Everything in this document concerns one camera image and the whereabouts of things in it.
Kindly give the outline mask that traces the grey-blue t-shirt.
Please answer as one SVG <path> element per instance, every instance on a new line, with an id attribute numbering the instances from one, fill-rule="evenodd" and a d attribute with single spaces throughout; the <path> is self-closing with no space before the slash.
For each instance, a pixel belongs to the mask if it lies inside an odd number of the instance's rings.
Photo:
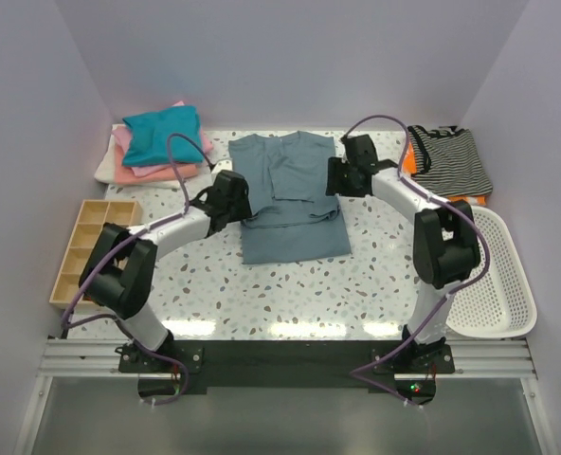
<path id="1" fill-rule="evenodd" d="M 326 194 L 329 136 L 296 131 L 228 142 L 248 184 L 252 216 L 241 225 L 245 264 L 293 263 L 352 253 L 338 198 Z"/>

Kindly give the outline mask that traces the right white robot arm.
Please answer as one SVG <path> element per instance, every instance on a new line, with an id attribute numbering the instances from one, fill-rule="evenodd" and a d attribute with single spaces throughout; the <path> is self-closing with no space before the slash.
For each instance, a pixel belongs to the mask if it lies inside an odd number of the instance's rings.
<path id="1" fill-rule="evenodd" d="M 420 279 L 416 305 L 401 344 L 369 367 L 387 361 L 409 365 L 443 348 L 452 303 L 480 264 L 480 232 L 468 203 L 440 198 L 406 178 L 397 163 L 378 158 L 370 136 L 344 136 L 341 143 L 345 156 L 329 159 L 326 193 L 373 196 L 413 226 L 412 261 Z"/>

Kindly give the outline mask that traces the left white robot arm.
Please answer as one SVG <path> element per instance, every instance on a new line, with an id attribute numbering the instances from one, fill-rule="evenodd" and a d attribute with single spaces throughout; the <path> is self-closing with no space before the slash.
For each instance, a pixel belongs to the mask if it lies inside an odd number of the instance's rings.
<path id="1" fill-rule="evenodd" d="M 246 180 L 222 170 L 176 214 L 131 228 L 104 224 L 77 295 L 109 310 L 147 352 L 171 357 L 173 336 L 148 303 L 156 262 L 250 217 Z"/>

